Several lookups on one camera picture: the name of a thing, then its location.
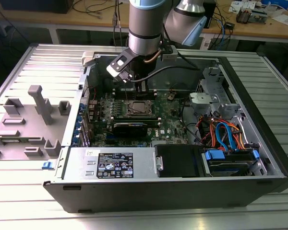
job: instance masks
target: warning label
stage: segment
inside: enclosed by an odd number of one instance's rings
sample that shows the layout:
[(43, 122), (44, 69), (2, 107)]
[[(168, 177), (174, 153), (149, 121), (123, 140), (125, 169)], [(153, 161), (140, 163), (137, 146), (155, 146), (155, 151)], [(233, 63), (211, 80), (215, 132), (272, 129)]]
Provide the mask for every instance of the warning label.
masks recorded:
[(132, 153), (100, 153), (97, 177), (100, 179), (133, 178)]

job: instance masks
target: wooden desk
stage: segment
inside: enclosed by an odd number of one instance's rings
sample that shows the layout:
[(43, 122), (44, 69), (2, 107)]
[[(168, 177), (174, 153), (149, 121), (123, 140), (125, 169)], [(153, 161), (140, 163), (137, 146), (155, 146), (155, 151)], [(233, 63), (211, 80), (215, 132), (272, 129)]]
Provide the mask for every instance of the wooden desk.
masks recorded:
[[(87, 5), (101, 3), (101, 0), (86, 0)], [(228, 13), (231, 0), (218, 0), (221, 14), (228, 22), (234, 23), (232, 39), (270, 41), (288, 43), (288, 25), (279, 23), (268, 18), (266, 24), (236, 23), (236, 14)], [(108, 1), (101, 6), (95, 6), (91, 9), (99, 10), (113, 5), (113, 1)], [(84, 4), (80, 2), (76, 8), (84, 11)], [(72, 30), (92, 30), (92, 31), (112, 31), (113, 8), (102, 11), (102, 19), (98, 19), (86, 13), (80, 13), (70, 9), (67, 14), (56, 14), (47, 12), (23, 12), (23, 11), (4, 11), (0, 6), (1, 12), (15, 25), (28, 27), (42, 27), (49, 29), (54, 44), (60, 43), (57, 36), (57, 29)], [(121, 25), (124, 32), (128, 32), (129, 25), (129, 4), (120, 5)], [(0, 15), (0, 25), (9, 25)], [(217, 22), (213, 20), (209, 29), (204, 29), (201, 36), (204, 42), (210, 41), (220, 33)]]

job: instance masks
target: sticker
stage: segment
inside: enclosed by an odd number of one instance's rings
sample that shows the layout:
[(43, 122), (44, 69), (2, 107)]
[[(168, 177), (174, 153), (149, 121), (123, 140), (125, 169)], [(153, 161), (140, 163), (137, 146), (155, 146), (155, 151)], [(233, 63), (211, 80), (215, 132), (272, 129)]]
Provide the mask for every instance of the sticker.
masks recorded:
[(87, 149), (85, 151), (85, 156), (86, 157), (92, 157), (92, 156), (97, 156), (100, 153), (100, 150), (98, 149)]
[(132, 153), (100, 153), (97, 177), (99, 179), (133, 178)]

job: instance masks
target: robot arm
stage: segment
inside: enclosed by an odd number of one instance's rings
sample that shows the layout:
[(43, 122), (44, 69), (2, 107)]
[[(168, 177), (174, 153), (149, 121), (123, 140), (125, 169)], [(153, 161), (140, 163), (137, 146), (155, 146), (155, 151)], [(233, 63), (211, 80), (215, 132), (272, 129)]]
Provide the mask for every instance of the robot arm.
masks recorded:
[[(155, 57), (160, 54), (165, 2), (166, 0), (130, 0), (129, 48), (107, 67), (113, 77), (119, 76), (121, 80), (128, 82), (132, 78), (144, 78), (156, 68)], [(165, 28), (171, 41), (192, 46), (206, 20), (203, 0), (181, 0), (168, 14)]]

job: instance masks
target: circuit board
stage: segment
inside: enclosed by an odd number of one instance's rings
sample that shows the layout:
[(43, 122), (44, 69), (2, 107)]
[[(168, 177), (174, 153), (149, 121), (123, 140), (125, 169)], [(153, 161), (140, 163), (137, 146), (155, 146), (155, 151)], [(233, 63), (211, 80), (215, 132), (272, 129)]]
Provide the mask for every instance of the circuit board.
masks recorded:
[[(133, 111), (130, 114), (130, 107), (133, 103), (131, 100), (115, 100), (111, 95), (106, 94), (104, 98), (98, 101), (100, 109), (95, 114), (100, 117), (95, 118), (91, 122), (91, 129), (94, 138), (91, 141), (92, 147), (152, 147), (155, 144), (187, 144), (187, 134), (180, 122), (181, 104), (178, 99), (168, 100), (168, 93), (159, 93), (155, 100), (145, 102), (146, 116), (140, 116)], [(144, 107), (144, 104), (138, 106), (137, 109)], [(109, 127), (117, 120), (121, 122), (128, 121), (124, 116), (130, 116), (133, 122), (148, 124), (147, 135), (145, 137), (128, 137), (116, 138)]]

